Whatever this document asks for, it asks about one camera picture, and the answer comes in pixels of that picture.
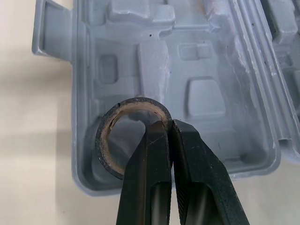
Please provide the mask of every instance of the scratch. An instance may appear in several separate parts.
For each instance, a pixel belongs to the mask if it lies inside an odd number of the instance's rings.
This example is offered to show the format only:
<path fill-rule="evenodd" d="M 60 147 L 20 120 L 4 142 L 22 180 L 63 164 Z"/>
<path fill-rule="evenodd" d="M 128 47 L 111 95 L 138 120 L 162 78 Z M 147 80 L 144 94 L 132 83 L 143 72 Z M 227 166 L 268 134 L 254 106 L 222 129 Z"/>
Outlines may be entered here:
<path fill-rule="evenodd" d="M 154 144 L 155 142 L 157 142 L 159 139 L 162 139 L 164 136 L 160 136 L 158 139 L 154 140 L 154 141 L 150 141 L 149 145 Z"/>

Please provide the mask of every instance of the plastic tray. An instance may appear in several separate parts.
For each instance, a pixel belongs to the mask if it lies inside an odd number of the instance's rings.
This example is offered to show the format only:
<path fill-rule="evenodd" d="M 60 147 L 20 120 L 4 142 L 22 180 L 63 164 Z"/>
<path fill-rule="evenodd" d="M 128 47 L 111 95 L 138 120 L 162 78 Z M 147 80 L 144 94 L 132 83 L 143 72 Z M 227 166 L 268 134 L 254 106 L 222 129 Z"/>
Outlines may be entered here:
<path fill-rule="evenodd" d="M 299 120 L 259 0 L 74 0 L 69 11 L 37 0 L 34 53 L 73 66 L 72 174 L 89 195 L 120 192 L 94 136 L 114 104 L 146 96 L 192 124 L 232 179 L 265 175 L 281 150 L 299 160 Z M 137 137 L 110 137 L 126 163 Z"/>

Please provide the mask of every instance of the gray plastic case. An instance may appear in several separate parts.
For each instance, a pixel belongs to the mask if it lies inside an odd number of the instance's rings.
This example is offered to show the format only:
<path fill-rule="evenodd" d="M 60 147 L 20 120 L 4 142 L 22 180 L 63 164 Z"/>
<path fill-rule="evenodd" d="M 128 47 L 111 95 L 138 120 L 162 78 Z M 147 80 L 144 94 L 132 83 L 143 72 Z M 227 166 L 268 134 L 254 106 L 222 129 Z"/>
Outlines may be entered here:
<path fill-rule="evenodd" d="M 259 0 L 37 0 L 32 50 L 68 60 L 72 80 L 72 175 L 89 195 L 120 192 L 100 164 L 101 115 L 127 98 L 164 104 L 192 124 L 232 179 L 265 175 L 281 151 L 299 161 L 299 120 Z M 127 117 L 111 137 L 120 163 L 143 124 Z"/>

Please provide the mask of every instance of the white table surface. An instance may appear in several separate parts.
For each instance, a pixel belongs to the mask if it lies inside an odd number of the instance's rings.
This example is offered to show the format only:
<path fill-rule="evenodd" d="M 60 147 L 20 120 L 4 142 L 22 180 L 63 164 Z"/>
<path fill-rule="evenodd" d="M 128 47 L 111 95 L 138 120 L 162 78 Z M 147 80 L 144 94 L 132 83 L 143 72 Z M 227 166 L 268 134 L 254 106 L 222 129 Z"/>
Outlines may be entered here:
<path fill-rule="evenodd" d="M 113 225 L 120 196 L 72 180 L 71 66 L 31 53 L 34 12 L 35 0 L 0 1 L 0 225 Z M 300 224 L 300 165 L 233 184 L 251 224 Z"/>

